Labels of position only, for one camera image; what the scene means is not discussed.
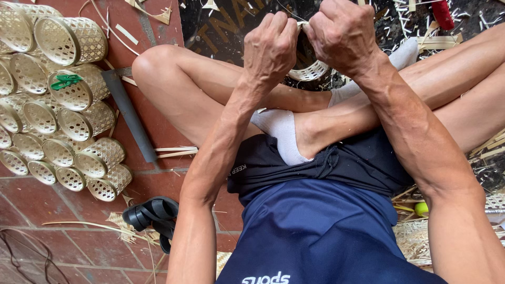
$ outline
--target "floor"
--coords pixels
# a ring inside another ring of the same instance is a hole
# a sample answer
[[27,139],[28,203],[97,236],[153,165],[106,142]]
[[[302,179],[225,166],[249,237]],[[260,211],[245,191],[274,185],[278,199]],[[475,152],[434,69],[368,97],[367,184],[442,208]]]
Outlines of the floor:
[[[65,17],[77,17],[78,11],[86,0],[37,0],[37,4],[49,5],[59,10]],[[14,0],[16,3],[30,4],[30,0]],[[120,24],[138,41],[133,45],[126,37],[119,36],[139,53],[158,44],[179,44],[183,46],[181,24],[177,2],[172,4],[170,25],[139,13],[121,0],[95,0],[102,15],[109,7],[111,26]],[[152,14],[164,7],[169,7],[167,0],[148,0],[143,3]],[[88,4],[81,12],[82,17],[94,20],[99,25],[99,18],[93,5]],[[115,68],[122,68],[122,74],[131,77],[133,60],[136,55],[126,49],[112,35],[109,40],[107,59]],[[107,66],[98,63],[104,69]],[[148,102],[138,88],[124,83],[148,135],[155,148],[192,146],[192,144],[171,126],[161,113]],[[107,101],[116,109],[112,98]],[[114,130],[116,138],[126,148],[127,157],[124,163],[134,171],[133,181],[127,186],[126,193],[134,198],[134,203],[145,201],[153,196],[168,196],[175,200],[191,163],[190,156],[163,158],[155,163],[144,161],[132,134],[122,116]],[[126,202],[118,197],[113,202],[97,201],[85,189],[72,192],[60,186],[47,186],[29,176],[14,176],[5,167],[0,166],[0,228],[14,227],[40,238],[51,250],[53,260],[72,284],[144,284],[153,270],[153,262],[158,263],[162,256],[161,249],[151,247],[153,260],[147,244],[138,242],[128,244],[118,240],[119,233],[91,225],[42,225],[52,221],[87,221],[98,224],[114,225],[105,221],[110,212],[122,212]],[[233,238],[238,239],[242,230],[240,214],[242,206],[237,196],[221,189],[215,205],[215,217],[218,232],[218,251],[230,252],[235,247]],[[18,239],[31,246],[19,235]],[[11,242],[18,258],[23,259],[22,270],[36,283],[45,283],[43,276],[44,259],[34,256],[24,245]],[[15,268],[7,258],[5,245],[0,242],[0,275],[2,283],[26,283],[14,271]],[[157,282],[162,283],[166,277],[168,257],[160,265],[161,272]],[[54,280],[57,273],[49,270]]]

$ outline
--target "gray tube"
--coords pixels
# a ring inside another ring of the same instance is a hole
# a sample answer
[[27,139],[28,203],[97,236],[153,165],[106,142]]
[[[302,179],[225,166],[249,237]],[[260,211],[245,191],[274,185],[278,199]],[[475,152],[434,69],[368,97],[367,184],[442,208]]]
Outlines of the gray tube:
[[125,118],[131,134],[133,135],[133,138],[135,138],[135,142],[137,142],[142,155],[144,155],[145,161],[149,163],[156,161],[158,157],[153,149],[153,145],[151,144],[151,141],[149,141],[149,138],[147,138],[144,127],[140,123],[140,119],[138,119],[137,113],[135,112],[130,98],[121,83],[118,73],[114,69],[104,71],[102,72],[102,77],[111,91],[112,97],[116,101],[119,111],[121,111],[121,114]]

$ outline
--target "black sandal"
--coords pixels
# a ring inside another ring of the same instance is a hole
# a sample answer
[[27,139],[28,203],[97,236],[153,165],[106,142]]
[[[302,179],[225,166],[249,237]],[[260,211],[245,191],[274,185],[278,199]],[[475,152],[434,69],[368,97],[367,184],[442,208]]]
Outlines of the black sandal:
[[145,202],[126,208],[123,220],[132,225],[135,230],[143,231],[149,225],[160,233],[160,245],[164,253],[170,254],[170,243],[174,235],[175,222],[173,218],[179,213],[179,204],[174,200],[156,196]]

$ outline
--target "woven bamboo basket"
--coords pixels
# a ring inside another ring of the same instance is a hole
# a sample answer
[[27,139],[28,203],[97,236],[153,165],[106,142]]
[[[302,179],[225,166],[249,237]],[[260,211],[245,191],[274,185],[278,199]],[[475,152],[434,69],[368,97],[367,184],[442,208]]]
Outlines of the woven bamboo basket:
[[35,130],[42,134],[53,134],[58,130],[56,113],[62,107],[50,94],[46,94],[26,102],[23,105],[23,114]]
[[12,133],[25,130],[29,124],[23,113],[23,105],[32,100],[28,92],[0,97],[0,124]]
[[88,189],[97,199],[113,201],[133,180],[133,172],[124,164],[119,164],[109,171],[103,179],[91,178]]
[[64,187],[79,192],[86,187],[86,176],[76,168],[58,168],[56,178]]
[[15,147],[0,152],[0,162],[16,175],[28,175],[28,162]]
[[12,55],[9,67],[20,86],[39,95],[47,92],[49,74],[63,68],[63,66],[49,60],[39,49],[29,54],[16,53]]
[[62,15],[45,5],[0,2],[0,39],[18,52],[29,52],[37,45],[33,40],[33,27],[40,17]]
[[53,98],[67,109],[83,111],[111,94],[102,78],[102,71],[103,70],[96,65],[83,64],[66,70],[53,72],[49,76],[47,84],[51,85],[57,82],[57,75],[77,74],[82,77],[83,80],[76,84],[59,90],[53,90],[51,88],[49,90]]
[[116,124],[116,114],[105,102],[97,102],[82,112],[60,109],[56,117],[60,128],[76,141],[87,141]]
[[74,165],[75,153],[84,150],[94,142],[94,138],[85,142],[73,141],[70,138],[68,140],[50,138],[42,143],[42,150],[53,164],[68,168]]
[[44,54],[64,66],[100,61],[109,51],[102,29],[83,17],[46,17],[37,21],[34,33]]
[[29,161],[28,170],[38,181],[53,185],[57,182],[55,167],[44,161]]
[[8,60],[7,58],[0,60],[0,95],[2,96],[14,94],[18,89],[18,83],[11,74]]
[[0,126],[0,148],[8,149],[12,146],[11,134],[2,126]]
[[74,163],[75,167],[85,175],[103,178],[125,157],[126,151],[121,143],[113,138],[102,137],[91,146],[78,152],[74,157]]

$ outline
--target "man's hand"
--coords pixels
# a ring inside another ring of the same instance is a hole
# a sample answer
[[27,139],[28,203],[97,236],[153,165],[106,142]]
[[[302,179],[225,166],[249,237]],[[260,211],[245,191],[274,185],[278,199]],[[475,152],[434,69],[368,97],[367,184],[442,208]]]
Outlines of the man's hand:
[[244,39],[244,72],[239,82],[254,83],[267,95],[296,63],[296,20],[268,13]]
[[303,29],[319,60],[354,79],[383,55],[375,43],[374,14],[370,5],[324,0]]

